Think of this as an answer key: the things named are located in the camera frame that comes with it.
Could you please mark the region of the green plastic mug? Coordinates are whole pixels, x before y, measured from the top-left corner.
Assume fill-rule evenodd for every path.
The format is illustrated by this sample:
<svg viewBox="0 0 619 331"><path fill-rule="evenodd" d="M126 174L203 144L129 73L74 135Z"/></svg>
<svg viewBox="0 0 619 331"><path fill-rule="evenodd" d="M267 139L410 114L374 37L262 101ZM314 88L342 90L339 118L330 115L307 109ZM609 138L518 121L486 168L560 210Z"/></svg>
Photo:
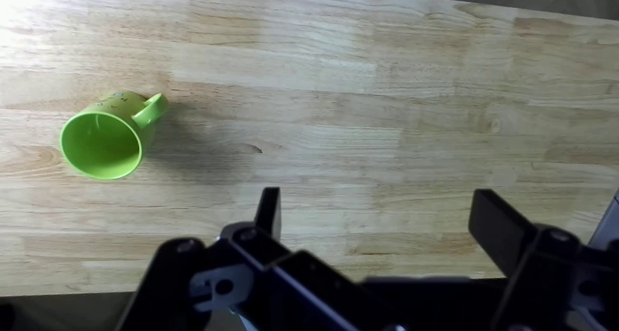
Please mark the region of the green plastic mug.
<svg viewBox="0 0 619 331"><path fill-rule="evenodd" d="M59 136L66 161L83 175L115 180L134 172L155 137L170 102L133 91L113 91L64 124Z"/></svg>

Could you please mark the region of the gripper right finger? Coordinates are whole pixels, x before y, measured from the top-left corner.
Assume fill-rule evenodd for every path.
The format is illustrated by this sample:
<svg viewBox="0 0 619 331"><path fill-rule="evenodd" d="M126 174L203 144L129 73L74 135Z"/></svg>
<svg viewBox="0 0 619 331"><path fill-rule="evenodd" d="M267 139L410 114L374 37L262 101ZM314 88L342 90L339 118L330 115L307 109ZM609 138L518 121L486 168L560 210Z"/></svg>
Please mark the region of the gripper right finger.
<svg viewBox="0 0 619 331"><path fill-rule="evenodd" d="M619 191L588 243L473 193L469 232L506 277L492 331L619 331Z"/></svg>

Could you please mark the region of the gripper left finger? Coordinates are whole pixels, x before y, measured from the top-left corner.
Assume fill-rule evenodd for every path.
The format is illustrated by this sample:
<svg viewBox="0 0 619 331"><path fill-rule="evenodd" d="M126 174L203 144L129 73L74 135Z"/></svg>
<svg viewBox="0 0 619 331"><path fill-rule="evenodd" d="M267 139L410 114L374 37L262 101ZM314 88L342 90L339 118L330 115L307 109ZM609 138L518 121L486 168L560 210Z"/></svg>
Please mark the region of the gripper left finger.
<svg viewBox="0 0 619 331"><path fill-rule="evenodd" d="M279 243L279 221L280 189L267 187L254 221L225 226L212 245L161 244L115 331L207 331L223 309L255 331L382 331L380 302Z"/></svg>

